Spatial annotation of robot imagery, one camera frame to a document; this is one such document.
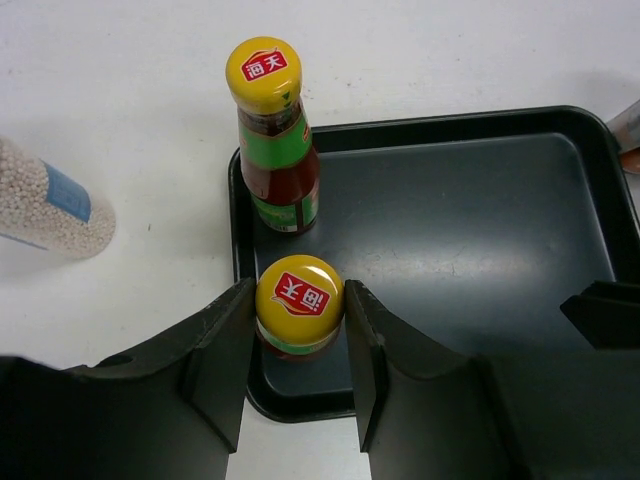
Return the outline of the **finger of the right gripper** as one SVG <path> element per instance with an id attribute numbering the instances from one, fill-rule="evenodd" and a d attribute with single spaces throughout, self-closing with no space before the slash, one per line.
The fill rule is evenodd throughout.
<path id="1" fill-rule="evenodd" d="M 639 349 L 639 285 L 595 281 L 560 310 L 596 349 Z"/>

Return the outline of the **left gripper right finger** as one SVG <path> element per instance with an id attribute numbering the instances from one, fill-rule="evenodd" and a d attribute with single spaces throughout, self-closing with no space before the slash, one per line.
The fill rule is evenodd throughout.
<path id="1" fill-rule="evenodd" d="M 635 479 L 636 351 L 466 356 L 346 284 L 360 448 L 375 479 Z"/>

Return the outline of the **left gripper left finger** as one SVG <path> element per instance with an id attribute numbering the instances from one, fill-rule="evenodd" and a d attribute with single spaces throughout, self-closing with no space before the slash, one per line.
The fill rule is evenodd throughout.
<path id="1" fill-rule="evenodd" d="M 254 341 L 244 279 L 99 364 L 1 360 L 5 479 L 222 479 L 238 447 Z"/>

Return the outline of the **yellow cap sauce bottle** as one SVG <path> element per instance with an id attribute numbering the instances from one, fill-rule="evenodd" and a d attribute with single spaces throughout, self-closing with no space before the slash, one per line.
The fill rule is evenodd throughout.
<path id="1" fill-rule="evenodd" d="M 276 356 L 306 360 L 337 339 L 344 282 L 324 260 L 296 254 L 272 263 L 255 293 L 257 334 Z"/>
<path id="2" fill-rule="evenodd" d="M 302 99 L 302 64 L 285 41 L 258 36 L 230 54 L 225 76 L 237 107 L 241 174 L 259 218 L 286 234 L 318 214 L 320 164 Z"/>

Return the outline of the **white lid brown spice jar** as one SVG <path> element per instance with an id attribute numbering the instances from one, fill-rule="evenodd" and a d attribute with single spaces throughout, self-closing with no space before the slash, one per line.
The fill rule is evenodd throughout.
<path id="1" fill-rule="evenodd" d="M 639 174 L 639 114 L 640 101 L 636 101 L 607 123 L 618 144 L 622 168 L 635 175 Z"/>

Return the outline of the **silver lid white granule jar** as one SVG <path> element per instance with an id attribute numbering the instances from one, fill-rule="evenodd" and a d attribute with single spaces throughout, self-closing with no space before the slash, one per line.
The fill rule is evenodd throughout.
<path id="1" fill-rule="evenodd" d="M 113 208 L 82 185 L 1 139 L 1 236 L 72 259 L 91 258 L 114 237 Z"/>

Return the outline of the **black tray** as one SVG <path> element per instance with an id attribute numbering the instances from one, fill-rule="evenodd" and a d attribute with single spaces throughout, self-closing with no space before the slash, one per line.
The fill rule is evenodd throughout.
<path id="1" fill-rule="evenodd" d="M 617 146 L 584 109 L 324 126 L 313 140 L 319 213 L 300 235 L 264 225 L 231 159 L 236 278 L 313 255 L 468 355 L 586 351 L 561 304 L 596 281 L 639 279 Z"/>

